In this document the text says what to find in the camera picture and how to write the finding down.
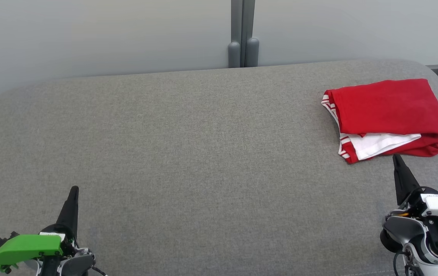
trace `gray upholstered table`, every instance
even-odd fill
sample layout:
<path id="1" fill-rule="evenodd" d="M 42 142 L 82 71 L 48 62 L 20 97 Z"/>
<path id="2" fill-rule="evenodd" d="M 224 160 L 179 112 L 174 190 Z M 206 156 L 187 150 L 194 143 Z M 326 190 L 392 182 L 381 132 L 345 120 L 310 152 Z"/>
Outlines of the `gray upholstered table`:
<path id="1" fill-rule="evenodd" d="M 110 276 L 386 276 L 391 157 L 347 165 L 323 91 L 438 77 L 339 61 L 57 80 L 0 96 L 0 235 L 55 221 L 72 185 L 79 241 Z M 438 189 L 438 155 L 405 157 Z M 31 275 L 25 266 L 14 275 Z"/>

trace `folded red shirt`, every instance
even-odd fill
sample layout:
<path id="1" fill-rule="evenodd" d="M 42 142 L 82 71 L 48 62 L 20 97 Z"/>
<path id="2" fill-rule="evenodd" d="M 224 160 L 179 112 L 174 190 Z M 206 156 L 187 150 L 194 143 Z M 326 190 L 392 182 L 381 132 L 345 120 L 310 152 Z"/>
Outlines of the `folded red shirt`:
<path id="1" fill-rule="evenodd" d="M 384 80 L 330 89 L 325 92 L 322 105 L 338 120 L 339 154 L 349 163 L 359 161 L 361 156 L 363 159 L 373 157 L 360 152 L 356 154 L 352 144 L 352 141 L 359 143 L 357 138 L 364 137 L 366 133 L 376 133 L 369 136 L 383 138 L 384 135 L 391 137 L 394 134 L 397 138 L 407 139 L 400 144 L 393 142 L 393 147 L 382 147 L 383 152 L 380 150 L 378 154 L 401 153 L 423 157 L 438 154 L 438 101 L 426 79 Z M 378 146 L 386 146 L 389 142 L 377 143 Z"/>

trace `black cable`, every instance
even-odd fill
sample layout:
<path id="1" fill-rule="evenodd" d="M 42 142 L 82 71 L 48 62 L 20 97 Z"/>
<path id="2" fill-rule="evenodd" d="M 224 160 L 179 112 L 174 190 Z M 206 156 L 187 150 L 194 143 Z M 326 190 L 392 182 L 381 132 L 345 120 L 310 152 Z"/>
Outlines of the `black cable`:
<path id="1" fill-rule="evenodd" d="M 394 271 L 395 271 L 395 275 L 396 276 L 399 276 L 398 275 L 398 271 L 396 270 L 396 259 L 398 258 L 398 255 L 407 255 L 408 256 L 408 252 L 405 252 L 405 251 L 399 251 L 399 252 L 396 252 L 396 254 L 395 254 L 395 257 L 393 258 L 393 269 L 394 269 Z"/>
<path id="2" fill-rule="evenodd" d="M 422 270 L 418 267 L 412 266 L 410 264 L 405 265 L 405 274 L 408 274 L 409 271 L 412 271 L 414 276 L 423 276 Z"/>
<path id="3" fill-rule="evenodd" d="M 108 276 L 106 273 L 104 273 L 103 271 L 101 271 L 100 269 L 92 266 L 91 267 L 94 271 L 98 272 L 99 274 L 103 275 L 103 276 Z"/>

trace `white fabric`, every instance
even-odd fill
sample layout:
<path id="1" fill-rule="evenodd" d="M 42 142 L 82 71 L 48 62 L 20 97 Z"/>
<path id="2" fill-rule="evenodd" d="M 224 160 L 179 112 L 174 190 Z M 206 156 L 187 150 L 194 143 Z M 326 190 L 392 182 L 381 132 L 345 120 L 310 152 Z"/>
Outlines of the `white fabric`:
<path id="1" fill-rule="evenodd" d="M 323 95 L 321 105 L 329 111 L 338 125 L 338 131 L 340 131 L 335 104 L 330 104 L 328 95 Z M 342 145 L 351 142 L 356 150 L 357 159 L 364 160 L 408 144 L 420 137 L 420 133 L 407 135 L 393 133 L 367 133 L 364 137 L 357 134 L 340 133 L 340 147 L 338 148 L 338 154 L 345 159 L 349 158 L 349 154 L 342 150 Z"/>
<path id="2" fill-rule="evenodd" d="M 421 137 L 420 134 L 398 135 L 392 133 L 367 133 L 364 137 L 349 134 L 349 139 L 356 149 L 357 159 L 364 160 L 388 150 L 408 144 Z"/>

